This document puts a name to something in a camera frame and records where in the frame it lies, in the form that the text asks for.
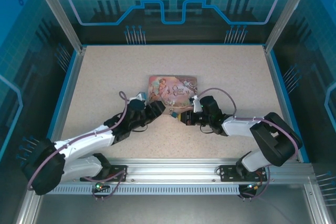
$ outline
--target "cable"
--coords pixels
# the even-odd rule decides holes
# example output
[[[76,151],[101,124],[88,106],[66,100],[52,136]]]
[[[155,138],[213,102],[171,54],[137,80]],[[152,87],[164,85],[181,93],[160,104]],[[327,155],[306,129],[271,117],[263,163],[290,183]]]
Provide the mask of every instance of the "cable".
[[[126,94],[123,92],[123,91],[120,91],[119,92],[119,96],[125,101],[125,108],[124,108],[124,111],[119,119],[119,121],[113,125],[112,127],[108,128],[108,129],[105,129],[105,130],[102,130],[102,131],[97,131],[97,132],[91,132],[91,133],[88,133],[88,134],[85,134],[85,135],[82,135],[82,136],[79,136],[77,138],[75,138],[74,140],[71,140],[69,143],[63,145],[61,148],[55,150],[53,153],[51,153],[50,156],[48,156],[41,164],[40,166],[36,169],[36,171],[33,173],[32,177],[30,178],[29,182],[28,182],[28,185],[27,185],[27,190],[34,190],[31,186],[32,186],[32,183],[34,181],[34,179],[36,178],[37,174],[42,170],[42,168],[56,155],[58,154],[59,152],[61,152],[62,150],[64,150],[65,148],[67,148],[68,146],[70,146],[71,144],[85,138],[85,137],[88,137],[88,136],[95,136],[95,135],[98,135],[98,134],[101,134],[101,133],[104,133],[104,132],[107,132],[107,131],[110,131],[110,130],[113,130],[114,128],[116,128],[121,122],[122,120],[125,118],[125,115],[126,115],[126,112],[127,112],[127,96]]]
[[[266,184],[266,186],[264,187],[264,189],[261,191],[261,193],[260,194],[258,194],[257,196],[255,196],[255,195],[253,195],[253,194],[249,194],[249,193],[243,193],[243,194],[245,194],[245,195],[247,195],[247,196],[250,196],[251,197],[251,199],[260,199],[261,201],[263,201],[263,202],[265,202],[265,203],[267,203],[267,204],[270,204],[271,206],[273,206],[286,220],[288,220],[288,222],[289,223],[291,223],[291,224],[295,224],[293,221],[291,221],[291,219],[289,219],[288,217],[287,217],[287,215],[284,213],[284,212],[282,212],[281,210],[280,210],[280,208],[278,208],[276,205],[274,205],[271,201],[269,201],[269,200],[265,200],[265,199],[263,199],[263,198],[261,198],[261,195],[262,194],[264,194],[265,193],[265,191],[266,191],[266,189],[267,189],[267,187],[269,186],[269,183],[270,183],[270,181],[271,181],[271,175],[270,175],[270,169],[269,169],[269,167],[267,167],[267,172],[268,172],[268,180],[267,180],[267,184]]]
[[[200,127],[199,127],[199,130],[202,132],[202,133],[204,133],[204,134],[211,134],[211,133],[214,133],[213,131],[209,131],[209,132],[204,132],[204,131],[202,131],[202,126],[200,125]]]
[[[235,108],[235,110],[233,111],[233,117],[234,117],[235,114],[236,114],[236,112],[237,112],[237,106],[236,106],[236,103],[233,100],[232,96],[228,92],[226,92],[225,90],[219,89],[219,88],[209,88],[209,89],[206,89],[203,92],[201,92],[198,96],[199,97],[202,96],[204,93],[208,92],[209,90],[218,90],[218,91],[221,91],[221,92],[223,92],[224,94],[226,94],[230,98],[230,100],[232,101],[233,107]]]
[[[283,128],[277,126],[275,123],[272,123],[266,119],[263,119],[263,118],[235,118],[235,120],[239,120],[239,121],[262,121],[262,122],[265,122],[267,124],[269,124],[270,126],[276,128],[278,131],[280,131],[282,134],[284,134],[293,144],[294,146],[294,149],[295,149],[295,152],[294,152],[294,155],[292,156],[292,158],[296,158],[298,153],[299,153],[299,149],[298,149],[298,145],[297,143],[295,142],[294,138],[289,135]]]
[[[141,130],[141,131],[132,130],[132,132],[145,132],[147,129],[148,129],[148,125],[146,124],[146,128],[144,130]]]
[[[104,179],[104,181],[109,181],[109,180],[111,180],[111,179],[113,179],[113,178],[118,177],[120,174],[122,174],[122,175],[120,176],[120,179],[119,179],[119,181],[118,181],[116,187],[113,189],[113,191],[112,191],[109,195],[107,195],[107,196],[97,197],[97,196],[95,195],[95,191],[92,190],[92,196],[93,196],[94,198],[96,198],[96,200],[98,200],[99,198],[100,198],[101,200],[110,198],[110,197],[117,191],[118,187],[120,186],[120,183],[121,183],[122,179],[124,178],[125,170],[121,170],[120,172],[118,172],[117,174],[113,175],[112,177],[109,177],[109,178],[107,178],[107,179]],[[91,178],[88,178],[88,177],[85,177],[85,179],[87,179],[88,181],[91,181],[91,182],[96,182],[96,181],[97,181],[97,180],[94,180],[94,179],[91,179]]]

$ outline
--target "speckled tabletop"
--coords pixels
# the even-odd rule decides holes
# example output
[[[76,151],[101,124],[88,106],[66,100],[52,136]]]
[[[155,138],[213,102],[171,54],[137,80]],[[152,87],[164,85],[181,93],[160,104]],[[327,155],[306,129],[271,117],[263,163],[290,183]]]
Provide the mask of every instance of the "speckled tabletop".
[[[122,112],[118,92],[133,97],[146,92],[153,74],[197,77],[198,91],[226,90],[234,98],[237,116],[281,115],[262,46],[88,46],[72,97],[62,139],[93,130]],[[210,91],[224,113],[232,113],[229,98]],[[151,123],[146,132],[98,150],[106,157],[226,158],[257,148],[252,138],[203,134],[169,115]]]

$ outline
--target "glass panel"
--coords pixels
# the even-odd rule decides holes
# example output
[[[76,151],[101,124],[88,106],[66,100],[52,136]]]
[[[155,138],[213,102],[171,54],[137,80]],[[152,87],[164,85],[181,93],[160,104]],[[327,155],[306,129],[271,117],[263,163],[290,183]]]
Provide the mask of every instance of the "glass panel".
[[[12,223],[27,184],[24,139],[47,136],[73,48],[45,0],[0,6],[0,216]]]
[[[265,43],[287,0],[60,0],[84,44]]]
[[[274,52],[315,171],[335,174],[336,0],[301,0]]]

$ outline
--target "purple cable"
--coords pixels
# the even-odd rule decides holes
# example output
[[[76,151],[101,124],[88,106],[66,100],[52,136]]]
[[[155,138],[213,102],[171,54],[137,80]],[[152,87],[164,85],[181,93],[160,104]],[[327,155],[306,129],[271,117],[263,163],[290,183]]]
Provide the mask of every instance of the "purple cable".
[[[232,96],[231,96],[228,92],[226,92],[225,90],[220,89],[220,88],[209,88],[209,89],[206,89],[206,90],[204,90],[203,92],[201,92],[198,96],[200,97],[200,96],[202,96],[204,93],[206,93],[206,92],[208,92],[208,91],[210,91],[210,90],[218,90],[218,91],[221,91],[221,92],[223,92],[224,94],[226,94],[226,95],[230,98],[230,100],[232,101],[233,107],[235,108],[235,110],[233,111],[233,117],[234,117],[235,114],[236,114],[236,112],[237,112],[237,106],[236,106],[236,103],[235,103],[235,101],[233,100]]]
[[[280,131],[282,134],[284,134],[293,144],[294,146],[294,149],[295,149],[295,152],[294,152],[294,155],[292,156],[292,158],[296,158],[296,156],[298,155],[299,153],[299,149],[298,149],[298,145],[297,143],[295,142],[294,138],[289,135],[283,128],[277,126],[275,123],[272,123],[266,119],[263,119],[263,118],[235,118],[239,121],[262,121],[262,122],[265,122],[267,124],[269,124],[270,126],[276,128],[278,131]]]
[[[110,198],[117,191],[117,189],[118,189],[118,187],[119,187],[122,179],[124,178],[124,173],[125,173],[125,171],[121,170],[120,172],[118,172],[117,174],[113,175],[112,177],[109,177],[109,178],[104,179],[104,180],[99,180],[99,181],[91,179],[91,178],[88,178],[88,177],[84,177],[84,178],[87,179],[88,181],[91,181],[91,182],[103,182],[103,181],[105,182],[105,181],[111,180],[111,179],[113,179],[115,177],[118,177],[120,174],[122,174],[122,176],[120,177],[120,180],[118,181],[118,183],[117,183],[116,187],[113,189],[113,191],[108,196],[105,196],[105,197],[102,196],[102,197],[100,197],[101,200],[104,200],[104,199]],[[96,198],[96,200],[99,199],[99,197],[96,197],[94,190],[92,190],[92,196],[94,198]]]
[[[104,133],[104,132],[107,132],[107,131],[110,131],[110,130],[113,130],[115,127],[117,127],[121,122],[122,120],[125,118],[125,115],[126,115],[126,112],[127,112],[127,96],[126,94],[123,92],[123,91],[120,91],[119,92],[119,96],[125,101],[125,108],[124,108],[124,111],[119,119],[119,121],[113,125],[112,127],[108,128],[108,129],[105,129],[105,130],[102,130],[102,131],[97,131],[97,132],[92,132],[92,133],[88,133],[88,134],[85,134],[83,136],[79,136],[77,138],[75,138],[74,140],[71,140],[69,143],[63,145],[61,148],[55,150],[50,156],[48,156],[41,164],[40,166],[36,169],[36,171],[34,172],[34,174],[32,175],[32,177],[30,178],[29,182],[28,182],[28,185],[27,185],[27,190],[29,191],[32,191],[34,190],[31,186],[32,186],[32,183],[34,181],[34,179],[36,178],[37,174],[42,170],[42,168],[56,155],[58,154],[59,152],[61,152],[62,150],[66,149],[68,146],[70,146],[71,144],[85,138],[85,137],[88,137],[88,136],[94,136],[94,135],[98,135],[98,134],[101,134],[101,133]]]

